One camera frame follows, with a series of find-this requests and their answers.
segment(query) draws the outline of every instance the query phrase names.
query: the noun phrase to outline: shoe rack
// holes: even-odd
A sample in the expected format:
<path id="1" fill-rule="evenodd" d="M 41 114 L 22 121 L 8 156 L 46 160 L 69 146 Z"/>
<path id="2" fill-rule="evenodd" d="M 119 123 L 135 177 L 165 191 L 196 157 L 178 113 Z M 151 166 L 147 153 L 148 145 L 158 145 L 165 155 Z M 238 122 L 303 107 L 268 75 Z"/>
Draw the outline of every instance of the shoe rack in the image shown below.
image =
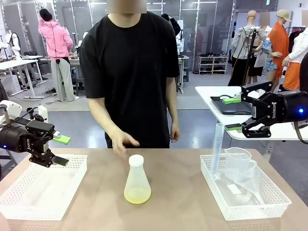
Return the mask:
<path id="1" fill-rule="evenodd" d="M 225 74 L 228 56 L 199 56 L 199 74 Z"/>

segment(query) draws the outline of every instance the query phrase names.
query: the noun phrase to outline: orange garment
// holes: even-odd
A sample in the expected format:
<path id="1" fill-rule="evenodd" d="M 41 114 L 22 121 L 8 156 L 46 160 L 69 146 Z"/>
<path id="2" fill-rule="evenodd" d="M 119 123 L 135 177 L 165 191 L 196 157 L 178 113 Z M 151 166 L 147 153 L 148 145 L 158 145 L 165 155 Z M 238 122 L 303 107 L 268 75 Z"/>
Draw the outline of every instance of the orange garment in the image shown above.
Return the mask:
<path id="1" fill-rule="evenodd" d="M 289 37 L 284 27 L 276 22 L 274 28 L 268 35 L 274 52 L 282 53 L 282 57 L 273 57 L 274 64 L 277 65 L 276 78 L 281 78 L 283 66 L 282 62 L 289 55 Z"/>
<path id="2" fill-rule="evenodd" d="M 290 63 L 285 72 L 283 87 L 287 90 L 297 90 L 299 88 L 299 63 Z"/>

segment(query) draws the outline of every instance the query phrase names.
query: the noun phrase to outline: perforated basket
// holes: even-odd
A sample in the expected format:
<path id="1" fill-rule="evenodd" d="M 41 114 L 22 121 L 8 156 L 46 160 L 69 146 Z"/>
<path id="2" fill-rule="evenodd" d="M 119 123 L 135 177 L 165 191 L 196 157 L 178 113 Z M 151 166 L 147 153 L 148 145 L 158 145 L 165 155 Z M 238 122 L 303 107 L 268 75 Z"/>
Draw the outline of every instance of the perforated basket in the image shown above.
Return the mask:
<path id="1" fill-rule="evenodd" d="M 64 166 L 31 164 L 0 197 L 7 219 L 61 220 L 87 171 L 87 155 L 64 154 Z"/>
<path id="2" fill-rule="evenodd" d="M 257 167 L 260 172 L 259 192 L 265 205 L 229 206 L 222 196 L 218 186 L 213 180 L 209 168 L 211 155 L 201 155 L 201 172 L 212 191 L 212 194 L 225 218 L 225 220 L 249 220 L 263 218 L 279 218 L 292 203 L 290 199 L 272 182 L 269 177 Z M 221 154 L 219 169 L 225 167 L 225 155 Z"/>

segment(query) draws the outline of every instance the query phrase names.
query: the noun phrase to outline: conical flask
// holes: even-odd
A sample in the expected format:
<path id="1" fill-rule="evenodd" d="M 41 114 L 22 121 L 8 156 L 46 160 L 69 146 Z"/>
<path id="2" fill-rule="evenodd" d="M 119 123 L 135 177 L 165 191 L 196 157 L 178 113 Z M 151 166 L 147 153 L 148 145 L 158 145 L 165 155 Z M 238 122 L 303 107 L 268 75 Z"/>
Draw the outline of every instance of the conical flask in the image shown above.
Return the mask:
<path id="1" fill-rule="evenodd" d="M 151 196 L 151 187 L 143 169 L 142 155 L 132 155 L 129 158 L 129 173 L 124 196 L 132 204 L 142 204 Z"/>

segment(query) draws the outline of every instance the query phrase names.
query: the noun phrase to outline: white label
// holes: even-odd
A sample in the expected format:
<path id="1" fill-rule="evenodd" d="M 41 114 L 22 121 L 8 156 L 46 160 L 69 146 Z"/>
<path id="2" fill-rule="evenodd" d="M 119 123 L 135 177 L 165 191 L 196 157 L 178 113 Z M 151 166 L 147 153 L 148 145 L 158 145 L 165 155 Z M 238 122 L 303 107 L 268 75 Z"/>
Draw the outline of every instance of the white label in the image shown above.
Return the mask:
<path id="1" fill-rule="evenodd" d="M 239 188 L 236 187 L 235 184 L 229 184 L 227 186 L 230 189 L 230 191 L 233 193 L 233 195 L 237 195 L 237 194 L 241 194 L 242 193 L 241 190 L 239 190 Z"/>

